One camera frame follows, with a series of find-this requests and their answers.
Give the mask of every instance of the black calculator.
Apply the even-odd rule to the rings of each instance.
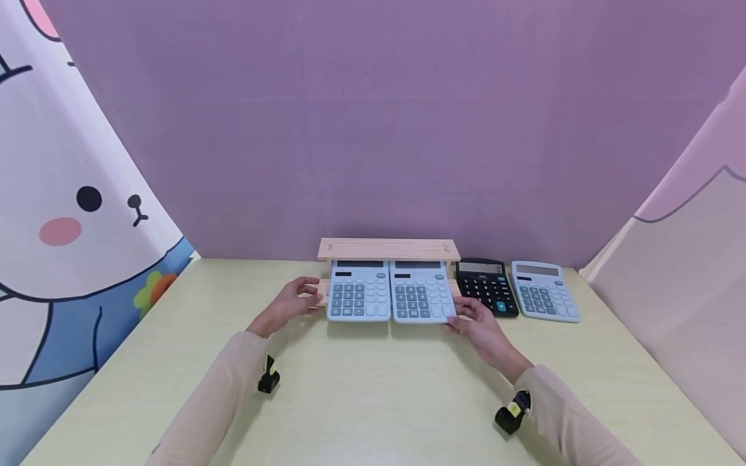
[[[477,298],[495,317],[518,316],[505,264],[499,260],[461,259],[456,264],[456,281],[462,296]]]

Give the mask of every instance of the bunny nose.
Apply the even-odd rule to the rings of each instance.
[[[127,199],[127,205],[129,207],[132,207],[133,209],[136,209],[137,207],[139,207],[141,202],[142,201],[140,200],[140,197],[137,194],[133,194],[132,196],[130,196],[129,199]]]

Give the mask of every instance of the person's left hand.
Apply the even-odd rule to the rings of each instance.
[[[286,284],[269,306],[251,322],[246,331],[266,339],[284,327],[290,319],[318,311],[316,304],[324,297],[319,294],[318,289],[310,286],[318,284],[319,279],[314,277],[298,277]],[[300,297],[303,293],[309,296]]]

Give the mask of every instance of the calculator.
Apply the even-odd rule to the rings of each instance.
[[[399,324],[444,324],[456,315],[443,261],[391,261],[394,320]]]
[[[580,322],[580,313],[565,284],[562,267],[544,262],[514,261],[513,285],[526,317]]]
[[[340,322],[382,322],[390,318],[389,261],[332,261],[327,319]]]
[[[495,317],[518,317],[518,303],[499,260],[461,259],[456,281],[462,296],[477,298]]]

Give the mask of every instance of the cartoon bunny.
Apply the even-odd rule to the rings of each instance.
[[[16,465],[193,249],[37,0],[0,11],[0,465]]]

